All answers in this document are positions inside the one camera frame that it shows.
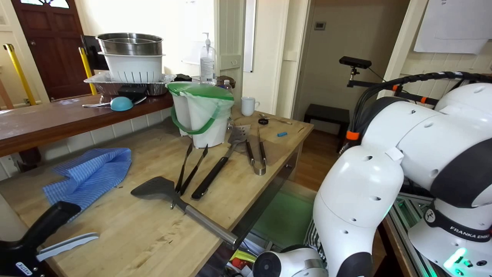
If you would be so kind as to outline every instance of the black stool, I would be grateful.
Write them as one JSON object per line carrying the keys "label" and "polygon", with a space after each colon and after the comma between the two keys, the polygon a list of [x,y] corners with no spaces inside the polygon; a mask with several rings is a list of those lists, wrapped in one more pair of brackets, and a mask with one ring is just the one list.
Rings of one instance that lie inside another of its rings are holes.
{"label": "black stool", "polygon": [[337,147],[337,152],[340,152],[343,147],[343,142],[345,141],[345,134],[347,133],[348,125],[350,124],[350,112],[348,109],[309,104],[309,107],[304,114],[304,122],[311,123],[311,119],[340,125],[340,130],[338,131],[339,142]]}

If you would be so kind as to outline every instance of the blue bowl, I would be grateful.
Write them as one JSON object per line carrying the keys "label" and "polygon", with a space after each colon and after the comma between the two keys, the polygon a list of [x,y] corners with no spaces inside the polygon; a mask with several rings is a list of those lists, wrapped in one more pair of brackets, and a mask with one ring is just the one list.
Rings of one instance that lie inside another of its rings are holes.
{"label": "blue bowl", "polygon": [[133,108],[133,103],[130,99],[120,96],[111,100],[111,109],[114,111],[125,111]]}

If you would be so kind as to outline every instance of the blue striped towel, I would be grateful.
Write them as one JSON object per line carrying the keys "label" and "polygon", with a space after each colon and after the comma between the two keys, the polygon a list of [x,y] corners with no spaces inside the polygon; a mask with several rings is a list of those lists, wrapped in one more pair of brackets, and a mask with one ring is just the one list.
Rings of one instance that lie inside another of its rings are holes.
{"label": "blue striped towel", "polygon": [[51,205],[66,201],[79,205],[83,212],[123,181],[130,164],[131,150],[128,148],[91,149],[55,166],[53,171],[66,179],[43,187],[43,191]]}

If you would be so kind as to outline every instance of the green light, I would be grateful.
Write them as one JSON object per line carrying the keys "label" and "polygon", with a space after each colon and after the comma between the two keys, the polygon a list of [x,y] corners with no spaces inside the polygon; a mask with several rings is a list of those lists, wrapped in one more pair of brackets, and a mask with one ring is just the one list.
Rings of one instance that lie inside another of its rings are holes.
{"label": "green light", "polygon": [[455,264],[455,262],[460,257],[464,256],[465,253],[466,253],[466,248],[464,247],[456,250],[456,252],[453,255],[451,255],[451,257],[449,257],[449,259],[446,262],[444,262],[444,267],[451,272],[451,268],[453,267],[453,264]]}

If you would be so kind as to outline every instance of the white tile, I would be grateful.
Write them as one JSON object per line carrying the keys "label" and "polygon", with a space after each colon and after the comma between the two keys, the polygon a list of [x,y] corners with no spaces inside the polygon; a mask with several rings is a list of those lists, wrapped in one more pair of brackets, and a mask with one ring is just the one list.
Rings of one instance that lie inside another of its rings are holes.
{"label": "white tile", "polygon": [[94,140],[94,144],[99,144],[115,138],[113,126],[106,126],[97,130],[93,130],[91,131],[91,135],[92,139]]}
{"label": "white tile", "polygon": [[126,120],[113,124],[113,132],[117,138],[132,133],[131,121]]}
{"label": "white tile", "polygon": [[7,175],[9,177],[12,177],[12,176],[19,173],[19,169],[17,168],[17,166],[15,166],[14,160],[12,159],[12,157],[10,155],[1,157],[0,158],[0,165],[1,165],[1,167],[3,167],[3,169],[5,170],[5,173],[7,173]]}
{"label": "white tile", "polygon": [[171,116],[171,108],[160,110],[160,115],[162,117],[162,120],[164,121],[164,119]]}
{"label": "white tile", "polygon": [[8,178],[7,172],[3,168],[3,166],[0,165],[0,181],[5,180]]}
{"label": "white tile", "polygon": [[50,161],[70,153],[68,146],[66,146],[66,139],[47,145],[42,145],[38,148],[39,152],[41,152],[41,157],[45,161]]}
{"label": "white tile", "polygon": [[155,125],[162,122],[162,117],[160,115],[160,110],[147,114],[147,123],[149,126]]}
{"label": "white tile", "polygon": [[149,125],[147,123],[147,116],[142,115],[139,117],[135,117],[131,119],[131,126],[133,128],[133,131],[138,131],[144,128],[147,128]]}
{"label": "white tile", "polygon": [[66,139],[66,145],[70,152],[75,152],[81,149],[86,149],[94,145],[90,132],[85,132]]}

